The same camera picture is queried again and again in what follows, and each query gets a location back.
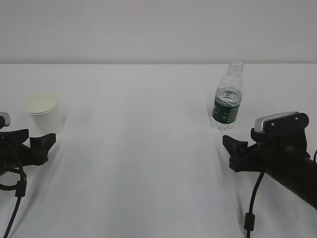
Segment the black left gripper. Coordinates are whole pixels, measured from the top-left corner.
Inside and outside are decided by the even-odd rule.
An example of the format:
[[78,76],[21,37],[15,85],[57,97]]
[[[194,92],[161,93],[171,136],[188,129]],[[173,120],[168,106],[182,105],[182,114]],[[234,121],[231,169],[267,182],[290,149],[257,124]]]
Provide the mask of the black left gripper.
[[[11,139],[0,140],[1,175],[7,173],[7,169],[18,169],[19,165],[22,167],[43,165],[47,162],[49,150],[56,143],[55,133],[29,138],[28,129],[1,132],[0,136]],[[30,147],[23,144],[28,138]]]

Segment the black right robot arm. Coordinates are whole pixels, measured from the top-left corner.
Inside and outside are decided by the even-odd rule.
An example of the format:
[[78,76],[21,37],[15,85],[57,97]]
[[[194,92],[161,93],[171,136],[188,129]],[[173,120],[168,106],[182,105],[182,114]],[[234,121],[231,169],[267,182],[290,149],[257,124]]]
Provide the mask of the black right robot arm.
[[228,135],[222,144],[229,153],[229,167],[235,172],[264,172],[312,207],[317,206],[317,165],[307,152],[304,131],[284,135],[256,133],[255,141],[236,140]]

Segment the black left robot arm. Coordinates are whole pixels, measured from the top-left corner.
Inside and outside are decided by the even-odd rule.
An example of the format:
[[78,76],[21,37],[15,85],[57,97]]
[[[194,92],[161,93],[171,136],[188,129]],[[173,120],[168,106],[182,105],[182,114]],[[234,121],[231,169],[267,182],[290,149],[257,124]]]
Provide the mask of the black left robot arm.
[[56,134],[30,137],[28,129],[0,133],[0,174],[22,167],[41,166],[48,161],[49,150],[56,143]]

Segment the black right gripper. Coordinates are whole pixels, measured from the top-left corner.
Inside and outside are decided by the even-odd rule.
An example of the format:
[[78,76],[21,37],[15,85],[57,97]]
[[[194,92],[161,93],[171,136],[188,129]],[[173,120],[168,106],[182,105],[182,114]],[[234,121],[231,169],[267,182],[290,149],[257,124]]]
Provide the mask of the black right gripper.
[[251,138],[256,143],[249,146],[228,135],[222,144],[229,153],[229,167],[235,172],[261,172],[283,159],[309,158],[305,135],[265,136],[251,129]]

